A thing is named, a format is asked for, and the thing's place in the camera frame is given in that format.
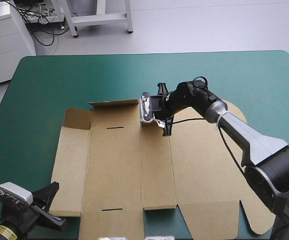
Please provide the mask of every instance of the white floor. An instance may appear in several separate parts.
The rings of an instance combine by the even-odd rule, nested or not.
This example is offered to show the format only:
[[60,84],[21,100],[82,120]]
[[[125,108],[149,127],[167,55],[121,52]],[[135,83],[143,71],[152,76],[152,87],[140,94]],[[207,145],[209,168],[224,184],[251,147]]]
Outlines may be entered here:
[[[145,54],[284,50],[289,53],[289,0],[130,0],[134,33],[126,24],[79,27],[52,46],[35,42],[38,55]],[[72,0],[72,11],[95,11],[92,0]],[[106,11],[124,9],[107,0]],[[50,35],[39,34],[44,43]],[[0,84],[0,101],[8,83]]]

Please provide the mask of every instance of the robotic arm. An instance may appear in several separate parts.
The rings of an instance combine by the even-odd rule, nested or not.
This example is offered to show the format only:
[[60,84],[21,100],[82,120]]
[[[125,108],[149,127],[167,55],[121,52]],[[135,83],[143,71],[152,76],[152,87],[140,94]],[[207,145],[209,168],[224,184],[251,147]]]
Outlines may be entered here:
[[59,183],[30,192],[16,184],[0,184],[0,240],[26,240],[36,226],[61,231],[66,220],[49,212]]
[[234,116],[227,104],[208,89],[205,77],[181,82],[168,92],[158,84],[158,95],[144,92],[141,122],[157,122],[163,136],[172,134],[174,114],[192,107],[205,120],[217,124],[242,149],[243,176],[265,206],[276,215],[270,240],[289,240],[289,145],[266,136]]

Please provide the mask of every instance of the cardboard flap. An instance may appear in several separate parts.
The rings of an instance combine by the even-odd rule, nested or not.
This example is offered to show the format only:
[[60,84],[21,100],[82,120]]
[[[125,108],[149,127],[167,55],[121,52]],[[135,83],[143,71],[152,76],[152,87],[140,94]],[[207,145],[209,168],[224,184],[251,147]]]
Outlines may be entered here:
[[227,240],[238,236],[239,201],[179,204],[193,240]]
[[51,182],[59,183],[59,190],[51,204],[51,213],[81,215],[89,146],[90,130],[61,128],[51,177]]
[[142,209],[140,128],[92,129],[83,212]]
[[143,210],[112,210],[83,213],[79,240],[98,240],[103,237],[145,238]]
[[[234,115],[246,120],[236,106],[227,103]],[[175,121],[193,115],[197,118],[192,108],[186,108],[178,115]],[[214,127],[215,124],[204,120],[182,122],[172,127],[169,139],[178,204],[241,200],[251,229],[263,234],[272,226],[274,215],[249,187]],[[241,161],[241,149],[225,132],[223,134],[236,159]]]
[[140,112],[138,101],[118,101],[108,105],[98,103],[93,108],[92,129],[139,127]]
[[71,129],[89,130],[91,125],[92,111],[69,107],[65,111],[62,126]]
[[144,210],[171,209],[177,205],[169,138],[157,124],[141,128]]
[[93,107],[109,107],[109,106],[121,106],[121,105],[137,105],[139,101],[137,99],[118,100],[118,101],[98,101],[88,102]]

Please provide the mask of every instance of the yellow label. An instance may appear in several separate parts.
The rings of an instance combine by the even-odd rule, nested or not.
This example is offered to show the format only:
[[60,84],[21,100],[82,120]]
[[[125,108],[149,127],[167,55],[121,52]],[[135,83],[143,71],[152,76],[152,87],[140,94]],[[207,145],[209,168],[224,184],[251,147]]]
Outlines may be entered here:
[[16,240],[17,235],[8,227],[0,225],[0,234],[8,240]]

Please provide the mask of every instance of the green table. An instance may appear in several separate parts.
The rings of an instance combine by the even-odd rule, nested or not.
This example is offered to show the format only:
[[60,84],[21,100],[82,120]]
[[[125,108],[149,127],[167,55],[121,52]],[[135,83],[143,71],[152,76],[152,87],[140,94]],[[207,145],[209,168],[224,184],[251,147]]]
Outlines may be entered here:
[[[289,143],[284,51],[25,57],[0,104],[0,184],[33,191],[50,183],[67,107],[90,110],[87,102],[139,98],[156,93],[158,82],[173,90],[196,76],[206,76],[210,89],[237,105],[249,124]],[[30,237],[75,239],[79,221],[68,219],[62,233],[36,228]],[[255,238],[242,210],[239,221],[238,238]],[[144,227],[146,235],[191,237],[179,209],[147,212]]]

